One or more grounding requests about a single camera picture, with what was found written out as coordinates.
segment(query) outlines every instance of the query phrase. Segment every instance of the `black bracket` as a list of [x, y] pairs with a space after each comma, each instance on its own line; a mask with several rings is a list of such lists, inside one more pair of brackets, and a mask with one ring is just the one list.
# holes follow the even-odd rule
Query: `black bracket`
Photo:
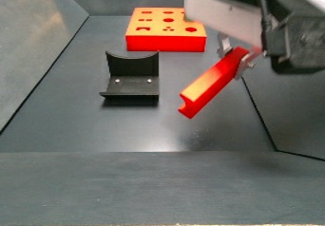
[[142, 58], [125, 58], [108, 52], [112, 73], [106, 92], [114, 104], [157, 104], [160, 100], [160, 52]]

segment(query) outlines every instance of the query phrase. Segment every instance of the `robotic arm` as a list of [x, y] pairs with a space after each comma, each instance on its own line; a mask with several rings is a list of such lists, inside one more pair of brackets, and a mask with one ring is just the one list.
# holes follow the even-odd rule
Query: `robotic arm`
[[[325, 69], [325, 0], [187, 0], [187, 17], [219, 31], [221, 58], [181, 93], [189, 118], [261, 54], [280, 74]], [[252, 49], [233, 48], [229, 36]]]

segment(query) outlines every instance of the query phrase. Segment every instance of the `bin floor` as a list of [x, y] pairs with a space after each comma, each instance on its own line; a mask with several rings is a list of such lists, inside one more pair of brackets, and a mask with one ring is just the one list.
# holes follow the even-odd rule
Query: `bin floor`
[[130, 17], [88, 19], [0, 137], [0, 152], [273, 151], [243, 80], [233, 81], [193, 120], [178, 113], [180, 93], [217, 58], [207, 52], [161, 53], [158, 106], [109, 106], [106, 51], [128, 52]]

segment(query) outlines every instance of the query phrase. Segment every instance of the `hole in red board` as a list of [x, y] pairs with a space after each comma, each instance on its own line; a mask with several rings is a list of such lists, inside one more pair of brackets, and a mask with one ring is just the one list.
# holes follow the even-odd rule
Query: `hole in red board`
[[174, 19], [173, 18], [165, 18], [164, 21], [168, 22], [168, 23], [172, 23], [172, 22], [174, 22]]
[[195, 32], [195, 31], [197, 31], [197, 28], [187, 28], [187, 31], [188, 32]]
[[138, 28], [137, 28], [137, 31], [140, 31], [140, 30], [148, 30], [148, 31], [149, 31], [150, 28], [149, 28], [149, 27], [138, 27]]

